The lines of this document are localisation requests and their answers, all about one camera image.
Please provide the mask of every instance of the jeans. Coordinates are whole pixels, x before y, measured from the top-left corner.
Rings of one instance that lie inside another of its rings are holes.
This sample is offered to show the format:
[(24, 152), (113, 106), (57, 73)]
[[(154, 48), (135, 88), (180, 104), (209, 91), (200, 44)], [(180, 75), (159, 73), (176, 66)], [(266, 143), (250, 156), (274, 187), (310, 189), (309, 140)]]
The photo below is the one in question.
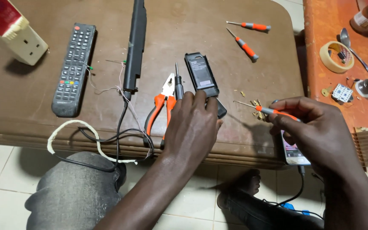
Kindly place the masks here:
[[(99, 154), (80, 152), (68, 159), (102, 168), (113, 163)], [(124, 164), (106, 173), (60, 162), (39, 181), (36, 193), (25, 202), (31, 211), (27, 230), (91, 230), (122, 198), (119, 188), (126, 177)], [(271, 205), (233, 191), (228, 196), (230, 212), (251, 230), (323, 229), (323, 221)]]

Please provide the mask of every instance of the masking tape roll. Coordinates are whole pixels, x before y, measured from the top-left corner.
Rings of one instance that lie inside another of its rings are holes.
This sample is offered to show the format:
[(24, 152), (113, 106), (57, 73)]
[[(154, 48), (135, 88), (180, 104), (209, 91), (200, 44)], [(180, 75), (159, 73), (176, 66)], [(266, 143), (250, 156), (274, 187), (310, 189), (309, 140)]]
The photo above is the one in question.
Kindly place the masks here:
[[(337, 64), (330, 56), (328, 50), (333, 49), (337, 52), (342, 52), (345, 55), (345, 66)], [(355, 59), (353, 58), (350, 50), (340, 42), (330, 41), (326, 43), (319, 51), (320, 60), (322, 60), (323, 65), (325, 65), (329, 70), (335, 73), (342, 73), (344, 71), (350, 70), (355, 64)]]

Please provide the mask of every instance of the metal spoon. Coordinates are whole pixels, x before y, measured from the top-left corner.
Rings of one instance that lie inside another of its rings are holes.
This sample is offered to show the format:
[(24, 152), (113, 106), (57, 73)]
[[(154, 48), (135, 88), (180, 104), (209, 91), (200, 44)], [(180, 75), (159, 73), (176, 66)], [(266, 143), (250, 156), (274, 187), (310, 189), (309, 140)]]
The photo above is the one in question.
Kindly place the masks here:
[(343, 28), (340, 32), (340, 42), (343, 43), (345, 46), (347, 46), (347, 48), (349, 48), (349, 50), (356, 56), (356, 58), (361, 62), (361, 64), (365, 67), (365, 69), (368, 72), (368, 66), (366, 65), (366, 63), (364, 63), (364, 61), (361, 60), (359, 55), (357, 55), (356, 52), (350, 47), (349, 33), (347, 33), (346, 28)]

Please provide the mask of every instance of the black screwdriver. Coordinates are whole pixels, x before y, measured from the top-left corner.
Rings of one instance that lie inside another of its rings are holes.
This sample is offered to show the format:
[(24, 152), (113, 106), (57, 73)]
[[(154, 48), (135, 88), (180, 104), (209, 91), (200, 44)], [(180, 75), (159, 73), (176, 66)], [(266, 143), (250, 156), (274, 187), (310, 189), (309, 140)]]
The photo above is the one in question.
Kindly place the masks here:
[(181, 76), (178, 74), (178, 64), (175, 63), (175, 99), (183, 99), (184, 89), (181, 83)]

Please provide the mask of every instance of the wooden table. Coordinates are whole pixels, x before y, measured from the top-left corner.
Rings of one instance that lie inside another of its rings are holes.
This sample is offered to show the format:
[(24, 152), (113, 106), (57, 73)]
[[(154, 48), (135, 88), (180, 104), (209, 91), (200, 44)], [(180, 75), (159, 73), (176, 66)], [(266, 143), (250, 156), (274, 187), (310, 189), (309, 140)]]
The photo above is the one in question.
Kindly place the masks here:
[[(93, 81), (99, 89), (118, 84), (120, 64), (125, 60), (133, 1), (12, 0), (30, 21), (32, 28), (50, 49), (32, 67), (12, 59), (0, 44), (0, 144), (46, 148), (48, 137), (66, 118), (57, 118), (51, 102), (58, 83), (60, 67), (75, 22), (94, 24), (99, 31), (91, 66)], [(299, 65), (288, 12), (275, 2), (255, 1), (147, 1), (147, 33), (138, 92), (132, 104), (141, 126), (154, 107), (153, 98), (174, 64), (178, 62), (184, 89), (193, 86), (184, 64), (186, 53), (207, 55), (220, 88), (219, 99), (227, 108), (217, 143), (205, 162), (248, 165), (280, 169), (283, 162), (274, 151), (270, 125), (252, 115), (249, 107), (233, 100), (259, 99), (264, 106), (273, 100), (303, 95)], [(272, 26), (266, 34), (225, 21), (251, 21)], [(225, 27), (242, 37), (260, 56), (251, 63)], [(81, 113), (77, 119), (98, 130), (101, 138), (115, 134), (123, 100), (115, 90), (99, 93), (86, 86)], [(96, 151), (96, 144), (77, 131), (77, 125), (64, 128), (54, 141), (55, 149)], [(138, 128), (128, 112), (121, 129)], [(166, 111), (156, 119), (151, 136), (156, 148), (166, 130)], [(130, 135), (120, 140), (124, 155), (144, 156), (142, 138)], [(102, 149), (115, 153), (115, 145)]]
[(354, 133), (354, 127), (368, 128), (368, 98), (359, 96), (354, 86), (353, 102), (344, 105), (338, 105), (330, 96), (324, 97), (321, 94), (323, 88), (332, 86), (334, 89), (338, 83), (352, 86), (356, 78), (361, 80), (368, 78), (367, 71), (357, 59), (352, 69), (343, 74), (337, 74), (328, 70), (319, 57), (320, 48), (331, 40), (336, 41), (336, 35), (340, 34), (340, 30), (345, 27), (350, 35), (352, 49), (368, 64), (368, 38), (355, 33), (349, 25), (349, 20), (359, 12), (356, 1), (306, 0), (303, 6), (309, 96), (339, 107), (352, 133)]

